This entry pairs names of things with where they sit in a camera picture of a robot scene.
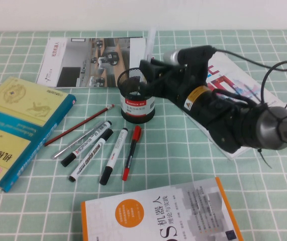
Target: magazine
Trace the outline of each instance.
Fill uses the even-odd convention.
[[[221,88],[228,90],[232,93],[236,91],[245,97],[248,97],[259,103],[256,96],[260,99],[261,85],[257,83],[252,77],[246,74],[241,68],[239,68],[233,61],[231,61],[225,54],[216,53],[208,62],[208,76],[207,76],[208,88],[213,90],[215,88]],[[281,100],[268,90],[264,90],[264,99],[268,103],[268,106],[285,106]],[[209,132],[197,121],[187,115],[192,122],[202,130],[206,136],[212,140]],[[228,159],[232,160],[242,153],[246,152],[250,148],[241,147],[235,153],[228,153],[220,149]]]
[[[50,38],[37,83],[48,87],[116,87],[139,67],[145,38]]]
[[[219,177],[81,203],[84,241],[243,241]]]

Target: book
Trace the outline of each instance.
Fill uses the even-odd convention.
[[[10,77],[0,86],[0,188],[8,192],[76,102],[75,96]]]
[[[145,38],[50,38],[37,83],[49,87],[116,87],[139,67]]]
[[[232,93],[236,93],[237,91],[240,95],[248,97],[256,103],[259,103],[255,96],[260,99],[261,85],[248,74],[246,74],[241,68],[239,68],[223,53],[215,53],[213,57],[209,60],[208,76],[206,82],[210,90],[213,90],[215,88],[221,88],[228,90]],[[268,103],[268,106],[285,106],[285,103],[283,103],[267,89],[264,89],[264,99]],[[189,115],[187,116],[202,132],[205,133],[205,135],[211,141],[213,141],[206,128],[204,128],[201,124],[199,124]],[[228,159],[233,160],[234,158],[245,153],[249,149],[250,148],[248,147],[241,147],[235,153],[232,154],[225,152],[222,149],[220,150]]]
[[[83,240],[242,241],[218,177],[81,203]]]

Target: pencil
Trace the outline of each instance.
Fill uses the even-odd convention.
[[[53,143],[54,141],[57,141],[57,140],[60,139],[61,137],[67,135],[68,133],[72,132],[72,131],[75,130],[76,128],[79,128],[80,126],[82,126],[82,125],[84,125],[85,123],[89,122],[91,119],[94,119],[95,117],[99,116],[100,114],[104,113],[105,111],[107,111],[107,110],[109,110],[109,109],[111,109],[111,108],[113,108],[113,107],[114,107],[113,104],[107,106],[106,108],[104,108],[103,110],[99,111],[98,113],[92,115],[91,117],[89,117],[89,118],[83,120],[82,122],[78,123],[77,125],[73,126],[72,128],[68,129],[67,131],[63,132],[62,134],[60,134],[60,135],[54,137],[53,139],[47,141],[47,142],[44,144],[44,146],[47,146],[47,145]]]

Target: black marker cap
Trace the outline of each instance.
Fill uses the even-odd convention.
[[[74,153],[71,153],[61,161],[61,164],[63,165],[63,167],[67,167],[68,164],[70,164],[75,158],[76,155]]]
[[[110,128],[107,129],[101,136],[102,139],[104,139],[105,141],[108,140],[108,138],[110,138],[110,136],[113,134],[113,130],[111,130]]]
[[[109,166],[105,167],[101,180],[100,180],[101,185],[106,185],[108,183],[108,180],[110,178],[112,171],[113,171],[112,167],[109,167]]]
[[[75,182],[76,181],[76,179],[73,178],[72,176],[69,176],[68,180],[71,181],[71,182]]]

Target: yellow book cover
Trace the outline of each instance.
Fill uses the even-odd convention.
[[[75,96],[10,77],[0,86],[0,188],[9,191]]]

